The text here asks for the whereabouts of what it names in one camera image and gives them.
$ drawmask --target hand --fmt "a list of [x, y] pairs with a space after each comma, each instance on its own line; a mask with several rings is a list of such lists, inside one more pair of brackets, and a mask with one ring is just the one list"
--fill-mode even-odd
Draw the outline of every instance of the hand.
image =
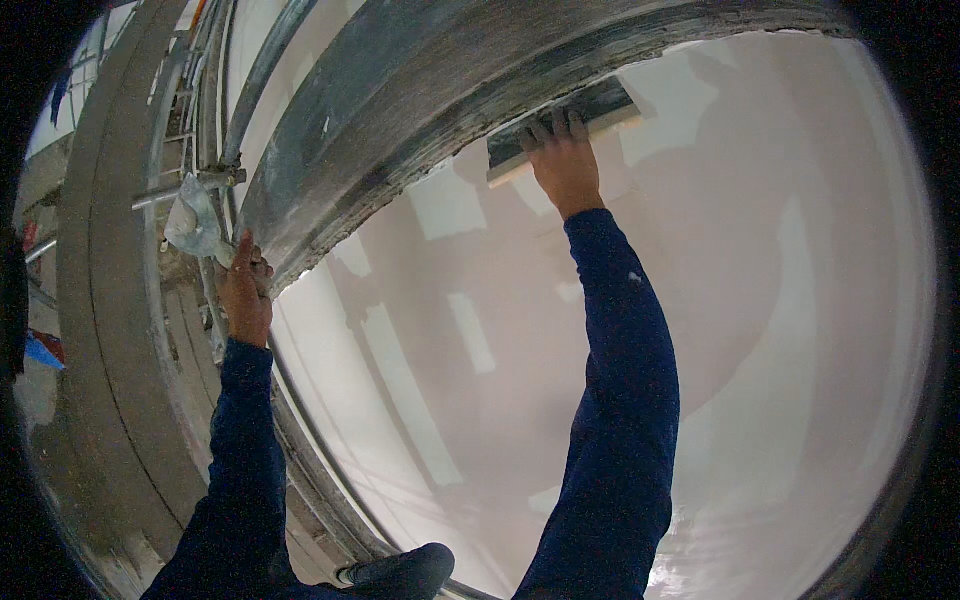
[[216, 271], [217, 293], [230, 321], [229, 336], [237, 342], [266, 348], [274, 319], [270, 300], [270, 277], [274, 276], [274, 268], [253, 244], [249, 229], [240, 238], [229, 272], [219, 264]]
[[552, 135], [538, 121], [530, 129], [520, 133], [520, 144], [530, 157], [537, 182], [564, 221], [585, 210], [603, 208], [600, 171], [580, 115], [570, 112], [567, 124], [564, 110], [554, 108]]

